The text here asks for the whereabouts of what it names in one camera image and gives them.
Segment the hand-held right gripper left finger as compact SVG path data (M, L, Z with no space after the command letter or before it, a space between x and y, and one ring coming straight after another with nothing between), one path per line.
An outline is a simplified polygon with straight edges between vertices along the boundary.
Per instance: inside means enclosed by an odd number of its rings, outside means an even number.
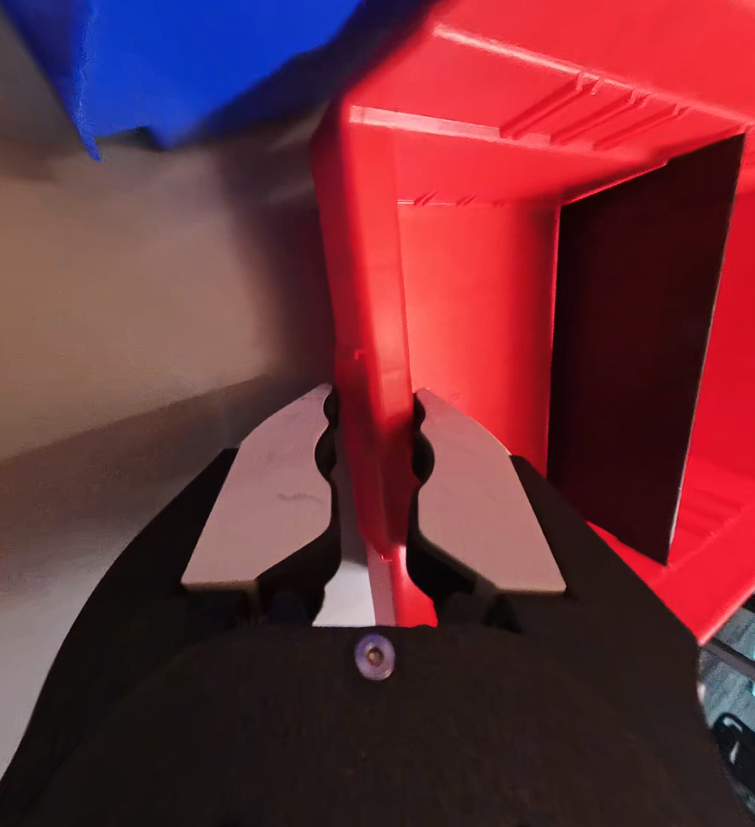
M319 613L341 561L338 404L318 385L263 420L238 445L180 583L234 593L267 613L284 596Z

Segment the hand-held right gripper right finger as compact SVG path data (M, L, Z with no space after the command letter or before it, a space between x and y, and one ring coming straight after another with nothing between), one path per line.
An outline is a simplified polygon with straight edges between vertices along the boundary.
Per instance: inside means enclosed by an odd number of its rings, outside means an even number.
M406 565L436 606L454 596L557 596L567 585L506 447L430 389L415 396L420 486Z

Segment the red plastic bin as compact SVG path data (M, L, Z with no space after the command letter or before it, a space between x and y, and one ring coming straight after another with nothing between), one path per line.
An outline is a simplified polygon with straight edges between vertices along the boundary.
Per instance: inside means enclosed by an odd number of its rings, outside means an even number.
M558 237L592 196L744 139L675 538L600 535L705 644L755 590L755 2L440 2L312 146L374 616L404 569L413 392L546 471Z

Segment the blue plastic bin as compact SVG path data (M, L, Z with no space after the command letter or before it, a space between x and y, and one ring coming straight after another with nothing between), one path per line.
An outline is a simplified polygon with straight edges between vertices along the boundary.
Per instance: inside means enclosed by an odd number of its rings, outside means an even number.
M423 1L5 1L88 155L161 150L335 98L426 16Z

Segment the black bin divider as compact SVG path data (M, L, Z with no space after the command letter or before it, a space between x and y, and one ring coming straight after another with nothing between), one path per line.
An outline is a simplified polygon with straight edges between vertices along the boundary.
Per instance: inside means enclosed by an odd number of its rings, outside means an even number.
M677 524L740 133L561 209L548 480L656 563Z

